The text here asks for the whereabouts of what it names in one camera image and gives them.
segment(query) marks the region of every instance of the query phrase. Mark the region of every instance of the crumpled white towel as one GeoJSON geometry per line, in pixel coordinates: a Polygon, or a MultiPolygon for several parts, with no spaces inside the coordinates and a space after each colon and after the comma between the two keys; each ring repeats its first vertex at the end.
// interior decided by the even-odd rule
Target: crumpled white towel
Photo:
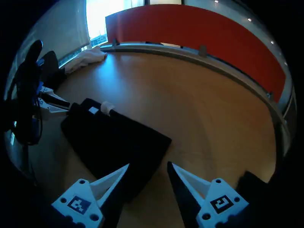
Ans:
{"type": "Polygon", "coordinates": [[[81,67],[87,66],[89,63],[101,62],[106,56],[107,54],[102,52],[99,46],[84,50],[65,65],[65,73],[70,74],[81,67]]]}

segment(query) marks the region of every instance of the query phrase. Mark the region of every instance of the black cloth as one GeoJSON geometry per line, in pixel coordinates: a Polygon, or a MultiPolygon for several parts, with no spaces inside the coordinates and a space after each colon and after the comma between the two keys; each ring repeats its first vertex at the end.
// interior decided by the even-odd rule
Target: black cloth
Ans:
{"type": "Polygon", "coordinates": [[[107,116],[100,105],[88,98],[81,105],[74,103],[62,131],[98,179],[130,164],[124,191],[126,201],[131,201],[160,165],[171,139],[114,110],[107,116]],[[99,111],[93,114],[91,107],[99,111]]]}

